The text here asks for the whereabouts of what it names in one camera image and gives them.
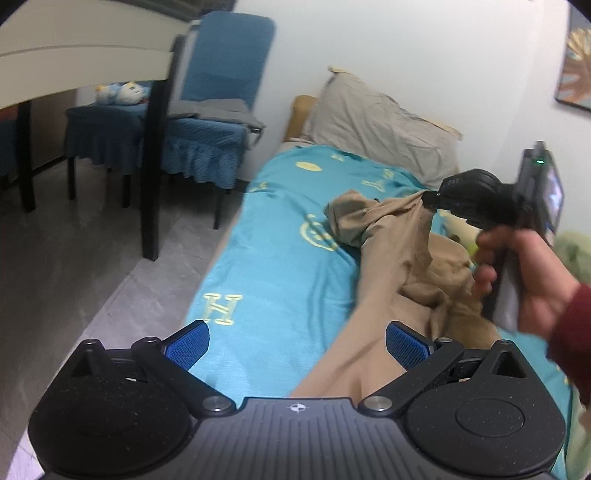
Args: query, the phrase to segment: beige pillowcase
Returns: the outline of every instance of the beige pillowcase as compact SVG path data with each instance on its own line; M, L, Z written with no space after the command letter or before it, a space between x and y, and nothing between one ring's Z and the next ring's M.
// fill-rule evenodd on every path
M346 72L335 73L327 82L306 119L302 136L316 144L406 168L436 189L445 177L459 172L457 138L452 133L407 112L389 96Z

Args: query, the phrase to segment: hand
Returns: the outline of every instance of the hand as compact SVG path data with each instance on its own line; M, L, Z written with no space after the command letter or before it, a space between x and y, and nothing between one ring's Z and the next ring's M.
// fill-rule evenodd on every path
M514 231L507 226L499 226L489 232L482 232L476 244L479 249L474 260L479 267L474 272L472 295L482 300L492 291L492 283L496 280L495 269L491 267L495 251L512 248L519 256L524 283L519 330L549 340L579 289L579 282L533 230Z

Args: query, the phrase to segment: plush toy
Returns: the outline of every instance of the plush toy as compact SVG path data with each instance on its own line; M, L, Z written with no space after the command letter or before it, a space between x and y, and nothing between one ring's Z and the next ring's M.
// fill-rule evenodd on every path
M97 85L96 103L99 105L137 105L147 101L149 94L149 88L142 87L135 82L124 85L119 83Z
M95 88L96 92L96 103L99 105L112 105L115 103L115 98L121 89L119 83L111 83L110 85L97 85Z
M117 105L137 105L147 98L147 96L147 87L142 87L135 82L129 82L119 89L115 103Z

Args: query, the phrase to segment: chair leg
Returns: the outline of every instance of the chair leg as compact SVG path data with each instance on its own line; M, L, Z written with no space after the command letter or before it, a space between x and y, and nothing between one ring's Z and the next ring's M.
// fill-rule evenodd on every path
M7 190L9 186L10 179L8 178L8 175L2 175L0 177L0 190Z
M121 206L127 208L129 205L131 205L131 175L123 175Z
M215 216L213 218L213 229L219 230L220 228L220 217L222 215L222 204L223 204L223 196L224 192L226 195L230 195L232 193L232 189L221 189L217 187L217 195L216 195L216 210Z
M68 157L68 198L76 200L76 157Z

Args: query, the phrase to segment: blue chair cover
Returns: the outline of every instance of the blue chair cover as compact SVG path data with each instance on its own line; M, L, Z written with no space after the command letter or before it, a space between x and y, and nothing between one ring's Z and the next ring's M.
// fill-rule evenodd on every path
M274 34L270 18L207 14L199 27L181 99L241 98L252 110Z
M8 175L15 166L14 120L0 121L0 177Z
M203 17L181 98L241 98L254 104L275 26L256 15L215 11ZM69 109L64 143L67 157L132 173L142 156L146 105L89 105ZM242 125L194 118L167 124L162 169L198 182L234 188L246 142Z

